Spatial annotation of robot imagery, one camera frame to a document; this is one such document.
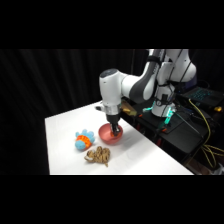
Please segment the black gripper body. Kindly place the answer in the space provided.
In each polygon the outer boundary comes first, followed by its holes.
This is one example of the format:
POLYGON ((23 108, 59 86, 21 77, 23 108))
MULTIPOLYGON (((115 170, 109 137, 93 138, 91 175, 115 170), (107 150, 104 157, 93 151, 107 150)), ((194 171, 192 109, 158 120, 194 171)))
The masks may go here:
POLYGON ((116 115, 106 115, 106 119, 110 124, 114 124, 117 125, 119 120, 120 120, 120 115, 116 114, 116 115))

